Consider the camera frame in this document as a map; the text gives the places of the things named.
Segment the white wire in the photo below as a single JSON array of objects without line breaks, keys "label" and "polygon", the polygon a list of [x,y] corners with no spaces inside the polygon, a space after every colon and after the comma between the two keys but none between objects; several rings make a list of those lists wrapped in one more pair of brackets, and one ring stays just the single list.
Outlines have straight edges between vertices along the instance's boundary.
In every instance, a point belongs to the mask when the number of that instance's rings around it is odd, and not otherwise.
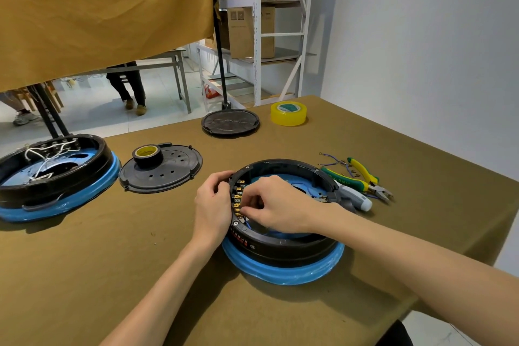
[{"label": "white wire", "polygon": [[[57,157],[61,156],[62,154],[65,154],[65,153],[79,151],[79,149],[70,149],[70,148],[67,148],[66,151],[65,151],[65,146],[67,146],[69,144],[73,144],[74,142],[77,142],[77,140],[73,139],[72,141],[56,143],[56,144],[49,145],[48,147],[44,147],[44,148],[27,148],[25,150],[25,153],[24,153],[24,156],[25,156],[26,160],[30,161],[28,153],[33,153],[33,154],[38,155],[39,157],[41,157],[43,159],[43,163],[40,165],[38,171],[34,174],[34,177],[33,176],[29,177],[29,182],[40,180],[40,179],[45,179],[45,178],[52,178],[52,176],[54,174],[53,172],[51,172],[49,174],[42,175],[41,177],[38,177],[38,174],[42,171],[43,167],[45,167],[51,160],[56,159]],[[38,152],[35,151],[35,149],[38,149],[40,151],[45,151],[47,149],[51,149],[51,148],[55,148],[55,147],[61,147],[61,148],[60,148],[60,150],[58,151],[57,154],[55,154],[54,156],[52,156],[50,158],[47,158],[47,157],[43,156],[41,153],[38,153]]]}]

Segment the brown boot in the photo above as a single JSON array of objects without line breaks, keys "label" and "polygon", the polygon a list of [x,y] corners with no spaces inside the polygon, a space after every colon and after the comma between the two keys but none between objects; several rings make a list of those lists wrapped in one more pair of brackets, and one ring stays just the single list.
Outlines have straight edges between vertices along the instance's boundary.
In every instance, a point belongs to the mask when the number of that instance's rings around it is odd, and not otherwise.
[{"label": "brown boot", "polygon": [[142,115],[144,115],[146,113],[147,109],[146,109],[146,106],[142,106],[142,105],[137,105],[137,110],[135,111],[135,113],[137,114],[138,117],[141,117]]}]

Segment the hand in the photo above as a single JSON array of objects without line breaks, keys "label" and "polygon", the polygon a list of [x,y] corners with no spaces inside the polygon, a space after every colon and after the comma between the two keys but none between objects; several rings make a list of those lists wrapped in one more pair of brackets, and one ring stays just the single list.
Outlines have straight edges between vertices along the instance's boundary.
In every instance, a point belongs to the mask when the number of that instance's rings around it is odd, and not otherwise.
[{"label": "hand", "polygon": [[276,231],[305,233],[312,232],[312,218],[320,211],[320,205],[323,204],[272,175],[245,187],[240,213]]},{"label": "hand", "polygon": [[212,254],[222,243],[231,220],[230,187],[227,180],[234,171],[211,174],[197,190],[195,227],[191,241]]}]

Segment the mustard yellow cloth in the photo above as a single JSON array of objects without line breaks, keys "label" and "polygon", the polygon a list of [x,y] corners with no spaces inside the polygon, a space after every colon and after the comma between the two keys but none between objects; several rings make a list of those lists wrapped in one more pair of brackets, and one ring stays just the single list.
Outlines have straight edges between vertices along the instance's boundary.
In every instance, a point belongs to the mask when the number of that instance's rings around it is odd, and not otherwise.
[{"label": "mustard yellow cloth", "polygon": [[0,0],[0,92],[208,37],[212,0]]}]

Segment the forearm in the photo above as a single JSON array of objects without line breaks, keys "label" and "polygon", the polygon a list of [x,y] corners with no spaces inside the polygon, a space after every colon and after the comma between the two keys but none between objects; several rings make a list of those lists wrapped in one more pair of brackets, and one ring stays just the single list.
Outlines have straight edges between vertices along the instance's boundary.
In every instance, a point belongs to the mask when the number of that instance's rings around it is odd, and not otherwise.
[{"label": "forearm", "polygon": [[519,338],[519,280],[419,238],[324,204],[314,231],[384,266],[440,315],[483,345]]},{"label": "forearm", "polygon": [[101,346],[162,345],[192,283],[212,251],[190,242]]}]

